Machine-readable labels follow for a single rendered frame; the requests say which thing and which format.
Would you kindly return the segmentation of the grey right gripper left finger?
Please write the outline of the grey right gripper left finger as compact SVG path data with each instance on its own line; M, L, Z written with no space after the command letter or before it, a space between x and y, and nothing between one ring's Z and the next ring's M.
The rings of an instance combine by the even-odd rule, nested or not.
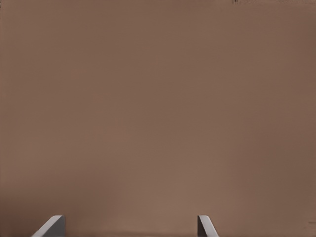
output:
M30 237L65 237L65 216L52 216Z

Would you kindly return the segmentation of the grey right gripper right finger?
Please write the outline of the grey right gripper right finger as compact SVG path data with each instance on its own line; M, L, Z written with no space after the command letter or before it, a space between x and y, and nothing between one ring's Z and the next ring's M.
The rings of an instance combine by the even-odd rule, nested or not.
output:
M210 217L208 215L199 215L197 218L197 236L198 237L219 237Z

